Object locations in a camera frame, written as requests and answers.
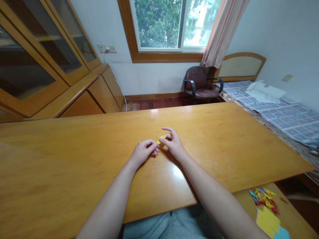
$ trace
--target power cord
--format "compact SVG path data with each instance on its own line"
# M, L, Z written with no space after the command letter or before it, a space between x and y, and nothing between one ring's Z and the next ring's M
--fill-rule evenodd
M120 84L119 84L119 83L117 82L117 80L116 80L116 76L115 76L115 74L114 74L114 72L113 72L113 70L112 70L111 65L107 62L106 57L105 57L105 53L108 53L109 51L110 51L110 48L109 48L109 47L106 47L105 50L104 50L104 62L109 65L109 67L110 67L110 69L111 69L111 71L112 71L112 73L113 73L113 75L114 75L114 77L115 77L115 81L116 81L116 83L117 83L117 84L119 85L119 87L120 87L120 90L121 90L122 95L124 96L124 100L125 100L125 105L126 105L126 111L125 111L125 112L127 112L127 103L126 103L125 95L124 95L124 93L123 93L123 91L122 91L122 88L121 88Z

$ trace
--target headboard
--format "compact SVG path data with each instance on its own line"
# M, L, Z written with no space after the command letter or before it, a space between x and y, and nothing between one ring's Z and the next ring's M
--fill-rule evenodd
M208 77L221 78L224 82L256 80L266 58L252 52L239 52L224 57L219 69L212 67Z

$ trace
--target baseboard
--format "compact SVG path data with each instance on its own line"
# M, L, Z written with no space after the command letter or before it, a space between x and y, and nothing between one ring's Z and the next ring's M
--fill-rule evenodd
M164 93L164 94L148 94L148 95L129 95L125 96L126 100L151 100L176 97L189 97L185 92Z

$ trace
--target wooden table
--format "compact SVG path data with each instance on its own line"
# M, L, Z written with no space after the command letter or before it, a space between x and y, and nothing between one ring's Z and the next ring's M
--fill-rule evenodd
M274 184L267 184L263 186L270 191L277 194L276 202L278 204L280 215L280 225L285 228L291 239L307 238L307 239L318 239L318 234L312 229L312 227L306 222L306 220L298 213L298 211L293 207L285 195L279 190L279 188ZM256 221L257 208L262 209L263 206L256 206L252 196L248 190L242 190L233 194L239 203L245 208L251 218Z
M163 126L232 193L314 169L234 102L5 123L0 237L75 237L137 142ZM164 147L136 173L124 222L195 203Z

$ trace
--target wooden cupboard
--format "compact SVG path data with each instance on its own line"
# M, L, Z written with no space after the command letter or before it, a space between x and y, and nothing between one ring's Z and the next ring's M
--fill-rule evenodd
M70 0L45 0L87 68L101 64Z
M68 85L89 73L44 1L0 0L0 9Z
M103 114L103 111L90 94L87 91L84 91L84 93L60 116L60 118L98 114Z
M0 0L0 122L114 113L123 99L69 0Z
M115 76L111 68L108 68L106 71L104 71L102 73L102 76L105 82L107 83L107 85L109 86L110 90L112 91L118 106L121 107L124 101L124 96L122 94L119 84L115 80Z
M57 72L0 13L0 103L31 117L66 89Z
M99 78L87 89L92 98L100 106L104 113L116 113L120 111L108 85L105 83L104 78Z

